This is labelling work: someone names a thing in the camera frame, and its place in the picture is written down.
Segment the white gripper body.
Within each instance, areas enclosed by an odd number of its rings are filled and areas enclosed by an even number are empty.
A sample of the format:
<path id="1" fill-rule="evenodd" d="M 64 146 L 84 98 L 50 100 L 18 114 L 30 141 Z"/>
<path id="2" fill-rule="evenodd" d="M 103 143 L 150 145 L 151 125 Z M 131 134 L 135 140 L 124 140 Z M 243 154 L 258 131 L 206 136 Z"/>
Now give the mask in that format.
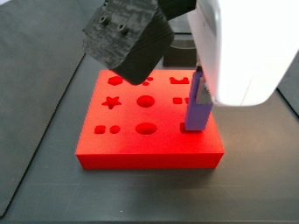
<path id="1" fill-rule="evenodd" d="M 299 52 L 299 0 L 196 0 L 187 17 L 214 103 L 263 103 Z"/>

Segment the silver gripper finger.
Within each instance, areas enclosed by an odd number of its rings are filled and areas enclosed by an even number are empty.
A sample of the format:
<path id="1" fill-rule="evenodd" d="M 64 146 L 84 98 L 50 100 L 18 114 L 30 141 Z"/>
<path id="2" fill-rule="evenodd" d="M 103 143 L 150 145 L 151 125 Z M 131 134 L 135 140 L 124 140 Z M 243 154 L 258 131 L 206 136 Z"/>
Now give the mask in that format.
<path id="1" fill-rule="evenodd" d="M 202 66 L 196 67 L 198 87 L 195 101 L 198 104 L 211 104 L 211 91 L 208 89 L 207 81 L 203 75 Z"/>

